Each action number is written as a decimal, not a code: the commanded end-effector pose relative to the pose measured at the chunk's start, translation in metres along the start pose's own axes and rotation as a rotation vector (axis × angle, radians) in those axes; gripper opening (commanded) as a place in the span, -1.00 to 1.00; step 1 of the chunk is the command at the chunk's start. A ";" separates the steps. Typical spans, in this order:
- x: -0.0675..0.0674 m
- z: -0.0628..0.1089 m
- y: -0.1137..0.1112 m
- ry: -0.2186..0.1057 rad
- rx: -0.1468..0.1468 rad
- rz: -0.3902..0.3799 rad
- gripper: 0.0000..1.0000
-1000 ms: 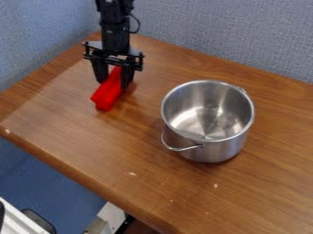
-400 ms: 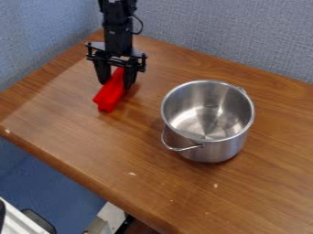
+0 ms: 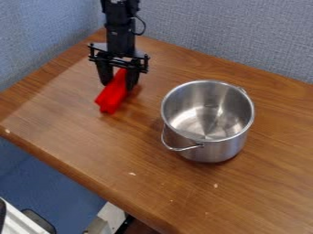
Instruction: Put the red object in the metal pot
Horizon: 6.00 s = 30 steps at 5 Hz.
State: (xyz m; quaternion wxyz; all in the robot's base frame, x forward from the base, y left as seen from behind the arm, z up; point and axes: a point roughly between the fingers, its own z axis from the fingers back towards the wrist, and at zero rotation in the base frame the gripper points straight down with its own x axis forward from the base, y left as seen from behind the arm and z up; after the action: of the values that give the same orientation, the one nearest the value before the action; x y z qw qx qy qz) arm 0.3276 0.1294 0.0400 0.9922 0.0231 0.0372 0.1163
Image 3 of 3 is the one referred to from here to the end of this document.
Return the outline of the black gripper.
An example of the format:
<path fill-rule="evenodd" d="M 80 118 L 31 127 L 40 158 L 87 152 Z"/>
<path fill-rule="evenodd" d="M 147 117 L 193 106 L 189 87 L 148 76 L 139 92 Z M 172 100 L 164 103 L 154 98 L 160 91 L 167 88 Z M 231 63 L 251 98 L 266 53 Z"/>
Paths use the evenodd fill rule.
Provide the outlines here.
<path fill-rule="evenodd" d="M 131 54 L 118 55 L 107 51 L 107 43 L 90 43 L 90 61 L 96 64 L 99 79 L 106 86 L 114 77 L 114 67 L 127 69 L 126 89 L 132 90 L 138 83 L 139 72 L 147 73 L 150 69 L 150 56 L 136 49 Z"/>

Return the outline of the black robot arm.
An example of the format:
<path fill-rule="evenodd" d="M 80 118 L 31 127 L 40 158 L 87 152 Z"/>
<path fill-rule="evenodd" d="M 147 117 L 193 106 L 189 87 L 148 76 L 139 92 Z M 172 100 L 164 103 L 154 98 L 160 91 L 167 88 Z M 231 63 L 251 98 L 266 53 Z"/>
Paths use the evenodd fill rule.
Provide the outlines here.
<path fill-rule="evenodd" d="M 95 63 L 102 84 L 114 78 L 114 68 L 126 69 L 126 89 L 131 90 L 139 74 L 148 72 L 150 56 L 135 48 L 135 37 L 146 32 L 138 15 L 140 0 L 100 0 L 106 15 L 107 42 L 91 43 L 90 61 Z"/>

